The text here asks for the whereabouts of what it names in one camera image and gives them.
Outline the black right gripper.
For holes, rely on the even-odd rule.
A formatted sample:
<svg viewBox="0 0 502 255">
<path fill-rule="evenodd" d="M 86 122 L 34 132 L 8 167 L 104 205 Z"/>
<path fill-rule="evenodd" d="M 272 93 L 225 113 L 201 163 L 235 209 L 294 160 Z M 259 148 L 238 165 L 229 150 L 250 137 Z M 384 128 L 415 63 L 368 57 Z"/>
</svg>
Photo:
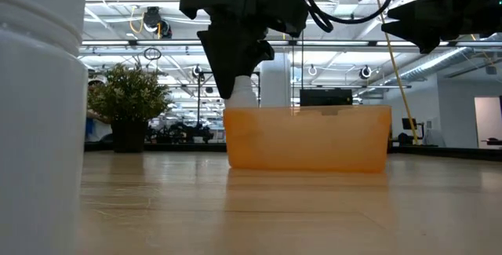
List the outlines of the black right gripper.
<svg viewBox="0 0 502 255">
<path fill-rule="evenodd" d="M 460 35 L 502 32 L 502 0 L 416 0 L 388 11 L 381 30 L 412 42 L 427 54 Z"/>
</svg>

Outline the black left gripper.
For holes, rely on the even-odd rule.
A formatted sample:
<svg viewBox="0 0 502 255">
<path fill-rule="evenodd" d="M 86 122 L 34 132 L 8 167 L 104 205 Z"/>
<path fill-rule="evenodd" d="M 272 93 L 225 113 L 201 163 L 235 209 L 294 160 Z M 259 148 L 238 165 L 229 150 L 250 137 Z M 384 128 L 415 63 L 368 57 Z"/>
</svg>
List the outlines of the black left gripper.
<svg viewBox="0 0 502 255">
<path fill-rule="evenodd" d="M 297 38 L 309 14 L 305 0 L 180 0 L 179 9 L 191 20 L 200 10 L 209 15 L 208 28 L 197 36 L 223 99 L 231 98 L 238 76 L 249 77 L 275 58 L 265 40 L 269 29 Z"/>
</svg>

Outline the orange translucent plastic basket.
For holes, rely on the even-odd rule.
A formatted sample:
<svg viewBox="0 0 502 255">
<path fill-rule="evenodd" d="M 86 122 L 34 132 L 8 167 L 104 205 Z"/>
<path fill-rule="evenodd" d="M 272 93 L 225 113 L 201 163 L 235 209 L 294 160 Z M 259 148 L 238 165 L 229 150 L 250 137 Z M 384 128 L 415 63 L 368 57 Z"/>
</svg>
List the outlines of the orange translucent plastic basket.
<svg viewBox="0 0 502 255">
<path fill-rule="evenodd" d="M 386 105 L 228 108 L 227 154 L 235 169 L 381 173 Z"/>
</svg>

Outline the white building column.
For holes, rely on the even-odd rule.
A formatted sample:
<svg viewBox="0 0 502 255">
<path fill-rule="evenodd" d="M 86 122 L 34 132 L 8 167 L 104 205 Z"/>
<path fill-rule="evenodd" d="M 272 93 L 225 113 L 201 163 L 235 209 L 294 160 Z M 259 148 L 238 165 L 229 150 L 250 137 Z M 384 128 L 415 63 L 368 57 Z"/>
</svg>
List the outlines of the white building column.
<svg viewBox="0 0 502 255">
<path fill-rule="evenodd" d="M 288 53 L 276 53 L 260 65 L 260 106 L 290 106 L 290 62 Z"/>
</svg>

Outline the background robot station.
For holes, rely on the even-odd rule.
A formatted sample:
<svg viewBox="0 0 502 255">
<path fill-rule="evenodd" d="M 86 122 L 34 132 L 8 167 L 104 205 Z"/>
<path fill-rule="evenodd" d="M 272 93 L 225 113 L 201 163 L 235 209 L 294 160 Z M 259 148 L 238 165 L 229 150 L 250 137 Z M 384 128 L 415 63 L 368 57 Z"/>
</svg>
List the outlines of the background robot station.
<svg viewBox="0 0 502 255">
<path fill-rule="evenodd" d="M 201 137 L 202 142 L 208 144 L 214 134 L 208 126 L 198 123 L 196 126 L 188 126 L 183 122 L 175 122 L 160 129 L 149 126 L 146 133 L 146 141 L 157 144 L 194 144 L 196 137 Z"/>
</svg>

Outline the black background monitor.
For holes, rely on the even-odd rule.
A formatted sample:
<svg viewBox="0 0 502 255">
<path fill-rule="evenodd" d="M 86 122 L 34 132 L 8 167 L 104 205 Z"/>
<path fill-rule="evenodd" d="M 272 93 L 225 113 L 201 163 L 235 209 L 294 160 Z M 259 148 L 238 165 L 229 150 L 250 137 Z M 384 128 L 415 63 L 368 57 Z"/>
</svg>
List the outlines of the black background monitor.
<svg viewBox="0 0 502 255">
<path fill-rule="evenodd" d="M 398 135 L 398 143 L 400 146 L 413 145 L 415 140 L 423 140 L 424 138 L 424 123 L 417 122 L 416 119 L 412 118 L 409 120 L 408 118 L 402 119 L 402 127 L 404 130 L 413 131 L 415 129 L 415 134 L 411 133 L 410 135 L 407 133 L 400 133 Z"/>
</svg>

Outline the black perforated computer case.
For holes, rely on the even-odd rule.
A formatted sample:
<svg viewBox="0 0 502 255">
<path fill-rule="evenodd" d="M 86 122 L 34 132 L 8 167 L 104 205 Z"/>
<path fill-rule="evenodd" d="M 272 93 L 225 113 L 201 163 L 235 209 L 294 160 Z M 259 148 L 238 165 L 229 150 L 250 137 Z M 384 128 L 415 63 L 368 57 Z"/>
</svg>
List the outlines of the black perforated computer case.
<svg viewBox="0 0 502 255">
<path fill-rule="evenodd" d="M 350 89 L 302 89 L 300 106 L 335 106 L 352 105 L 353 96 Z"/>
</svg>

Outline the green potted plant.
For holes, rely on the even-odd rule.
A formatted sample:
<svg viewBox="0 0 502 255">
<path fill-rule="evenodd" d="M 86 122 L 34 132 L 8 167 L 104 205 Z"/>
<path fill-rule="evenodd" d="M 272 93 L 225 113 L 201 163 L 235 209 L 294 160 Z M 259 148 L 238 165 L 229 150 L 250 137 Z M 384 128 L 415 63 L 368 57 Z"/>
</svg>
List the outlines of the green potted plant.
<svg viewBox="0 0 502 255">
<path fill-rule="evenodd" d="M 116 64 L 104 72 L 105 83 L 91 86 L 87 108 L 111 126 L 116 153 L 144 151 L 148 123 L 168 109 L 169 87 L 158 82 L 162 72 Z"/>
</svg>

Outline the person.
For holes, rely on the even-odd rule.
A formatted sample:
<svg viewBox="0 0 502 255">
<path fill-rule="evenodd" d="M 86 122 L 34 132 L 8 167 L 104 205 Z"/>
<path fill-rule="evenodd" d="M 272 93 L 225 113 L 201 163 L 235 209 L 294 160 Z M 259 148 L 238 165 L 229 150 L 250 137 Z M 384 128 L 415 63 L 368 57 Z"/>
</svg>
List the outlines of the person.
<svg viewBox="0 0 502 255">
<path fill-rule="evenodd" d="M 110 134 L 112 134 L 110 121 L 87 106 L 85 141 L 101 142 Z"/>
</svg>

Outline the silver ventilation duct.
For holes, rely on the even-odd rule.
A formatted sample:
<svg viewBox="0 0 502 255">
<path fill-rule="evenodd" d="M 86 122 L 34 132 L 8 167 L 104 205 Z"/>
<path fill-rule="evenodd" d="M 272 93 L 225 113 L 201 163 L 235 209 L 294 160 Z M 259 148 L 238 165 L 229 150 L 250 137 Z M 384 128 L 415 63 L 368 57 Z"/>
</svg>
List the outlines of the silver ventilation duct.
<svg viewBox="0 0 502 255">
<path fill-rule="evenodd" d="M 454 64 L 461 63 L 467 55 L 471 55 L 473 52 L 474 50 L 470 47 L 460 47 L 443 53 L 426 55 L 398 69 L 398 75 L 386 78 L 378 86 L 388 86 L 391 89 L 397 89 L 398 79 L 400 78 L 401 82 L 404 83 L 403 88 L 410 89 L 413 82 L 427 81 L 427 76 L 433 75 Z"/>
</svg>

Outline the black aluminium table frame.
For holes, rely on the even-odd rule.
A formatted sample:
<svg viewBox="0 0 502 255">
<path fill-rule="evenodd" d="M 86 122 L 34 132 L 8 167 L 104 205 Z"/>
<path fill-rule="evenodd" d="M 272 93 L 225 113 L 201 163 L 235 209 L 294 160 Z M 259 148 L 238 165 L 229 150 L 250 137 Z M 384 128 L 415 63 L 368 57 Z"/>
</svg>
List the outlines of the black aluminium table frame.
<svg viewBox="0 0 502 255">
<path fill-rule="evenodd" d="M 393 147 L 387 144 L 382 146 L 364 145 L 358 143 L 338 143 L 331 147 L 321 144 L 273 144 L 271 146 L 256 146 L 254 144 L 145 144 L 145 151 L 159 152 L 224 152 L 230 156 L 257 157 L 269 160 L 278 158 L 338 158 L 347 157 L 350 153 L 356 156 L 381 157 L 384 152 L 409 155 L 426 155 L 445 158 L 472 159 L 491 162 L 502 162 L 502 149 L 475 149 L 475 148 L 445 148 L 437 146 L 407 145 Z"/>
</svg>

